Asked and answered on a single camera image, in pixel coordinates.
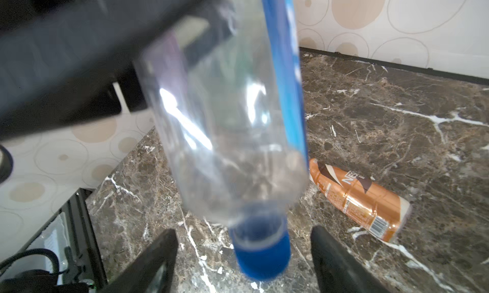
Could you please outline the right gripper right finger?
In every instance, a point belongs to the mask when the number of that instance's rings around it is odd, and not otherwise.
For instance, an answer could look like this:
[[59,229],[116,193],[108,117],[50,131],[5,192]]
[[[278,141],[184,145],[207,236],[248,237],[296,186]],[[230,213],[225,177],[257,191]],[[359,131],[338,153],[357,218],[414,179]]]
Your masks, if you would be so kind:
[[327,230],[312,228],[311,254],[320,292],[387,292]]

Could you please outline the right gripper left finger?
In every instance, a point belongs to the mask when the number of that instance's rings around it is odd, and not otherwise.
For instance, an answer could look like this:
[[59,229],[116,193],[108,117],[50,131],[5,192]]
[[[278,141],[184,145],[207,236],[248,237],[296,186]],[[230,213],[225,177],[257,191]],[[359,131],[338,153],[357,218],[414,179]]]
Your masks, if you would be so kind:
[[100,292],[170,292],[177,253],[176,231],[166,229]]

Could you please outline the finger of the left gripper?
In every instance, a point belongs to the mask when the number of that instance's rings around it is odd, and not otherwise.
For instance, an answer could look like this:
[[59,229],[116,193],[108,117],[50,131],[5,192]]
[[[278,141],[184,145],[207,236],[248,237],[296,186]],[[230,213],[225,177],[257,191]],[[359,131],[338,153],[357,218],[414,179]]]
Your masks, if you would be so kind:
[[108,88],[185,17],[227,36],[228,0],[1,0],[1,139],[111,117]]

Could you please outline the brown Nescafe bottle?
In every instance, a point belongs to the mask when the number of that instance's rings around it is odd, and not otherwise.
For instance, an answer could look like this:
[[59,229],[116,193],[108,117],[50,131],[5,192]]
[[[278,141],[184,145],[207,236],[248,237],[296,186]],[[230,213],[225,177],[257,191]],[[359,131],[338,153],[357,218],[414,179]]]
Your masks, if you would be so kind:
[[354,171],[310,159],[309,175],[334,207],[384,242],[397,236],[412,211],[408,200]]

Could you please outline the clear crushed bottle blue cap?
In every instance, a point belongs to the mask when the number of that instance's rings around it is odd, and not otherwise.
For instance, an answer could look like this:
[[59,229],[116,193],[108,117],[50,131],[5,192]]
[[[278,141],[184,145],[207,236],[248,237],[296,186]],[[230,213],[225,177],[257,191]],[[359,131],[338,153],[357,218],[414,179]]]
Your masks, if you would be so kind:
[[184,206],[228,228],[246,276],[272,280],[309,178],[293,0],[208,0],[196,17],[198,37],[166,31],[135,70]]

